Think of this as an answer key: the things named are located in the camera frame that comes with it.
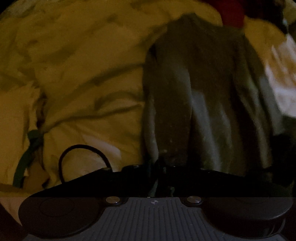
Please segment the yellow floral bed sheet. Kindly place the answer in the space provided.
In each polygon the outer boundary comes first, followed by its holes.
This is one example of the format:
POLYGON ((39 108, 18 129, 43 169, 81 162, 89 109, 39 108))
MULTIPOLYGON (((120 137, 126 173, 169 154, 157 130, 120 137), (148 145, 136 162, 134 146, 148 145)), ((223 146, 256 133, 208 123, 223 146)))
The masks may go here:
MULTIPOLYGON (((239 1, 241 31, 255 49, 282 117, 292 116, 275 87, 295 90, 295 58, 287 53, 279 1, 239 1)), ((148 165, 163 172, 176 158, 151 161, 143 117, 144 64, 167 24, 195 14, 225 27, 208 1, 17 1, 1 18, 1 205, 19 221, 29 196, 105 167, 148 165)), ((276 135, 274 160, 246 176, 274 196, 294 193, 290 128, 276 135)))

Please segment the dark dotted small shirt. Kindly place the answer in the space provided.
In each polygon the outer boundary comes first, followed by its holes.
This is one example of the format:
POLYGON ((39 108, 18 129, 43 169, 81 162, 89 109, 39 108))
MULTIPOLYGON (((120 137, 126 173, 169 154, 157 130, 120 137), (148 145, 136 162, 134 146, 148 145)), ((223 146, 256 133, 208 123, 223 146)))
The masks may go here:
POLYGON ((143 88, 151 161, 176 158, 238 175, 272 164, 282 114, 241 31, 195 14, 168 23, 147 53, 143 88))

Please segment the red cloth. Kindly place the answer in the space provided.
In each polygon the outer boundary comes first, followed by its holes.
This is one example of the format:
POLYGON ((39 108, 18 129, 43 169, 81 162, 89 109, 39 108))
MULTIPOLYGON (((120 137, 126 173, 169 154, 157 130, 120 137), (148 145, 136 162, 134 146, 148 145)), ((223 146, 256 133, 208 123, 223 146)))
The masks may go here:
POLYGON ((220 14, 225 27, 242 29, 244 27, 244 9, 237 0, 208 1, 220 14))

